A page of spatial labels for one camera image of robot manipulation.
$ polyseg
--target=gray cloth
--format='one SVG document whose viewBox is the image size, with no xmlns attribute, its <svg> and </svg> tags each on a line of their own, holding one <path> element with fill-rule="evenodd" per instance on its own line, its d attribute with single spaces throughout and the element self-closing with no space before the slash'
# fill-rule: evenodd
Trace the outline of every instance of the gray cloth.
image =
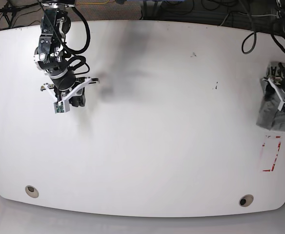
<svg viewBox="0 0 285 234">
<path fill-rule="evenodd" d="M 261 85 L 265 90 L 267 82 L 261 80 Z M 268 130 L 285 132 L 285 113 L 278 110 L 279 103 L 276 93 L 270 101 L 263 98 L 256 125 Z"/>
</svg>

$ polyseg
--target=white table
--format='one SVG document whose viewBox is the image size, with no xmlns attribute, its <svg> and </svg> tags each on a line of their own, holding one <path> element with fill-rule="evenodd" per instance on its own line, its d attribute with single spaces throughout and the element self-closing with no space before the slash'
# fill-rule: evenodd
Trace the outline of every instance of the white table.
<svg viewBox="0 0 285 234">
<path fill-rule="evenodd" d="M 33 62 L 39 27 L 0 32 L 0 195 L 86 213 L 189 217 L 285 202 L 285 133 L 255 125 L 270 35 L 158 21 L 90 22 L 86 107 L 54 114 Z M 73 23 L 68 45 L 85 42 Z M 278 143 L 281 148 L 271 169 Z M 38 189 L 31 198 L 25 187 Z M 241 207 L 244 195 L 253 195 Z"/>
</svg>

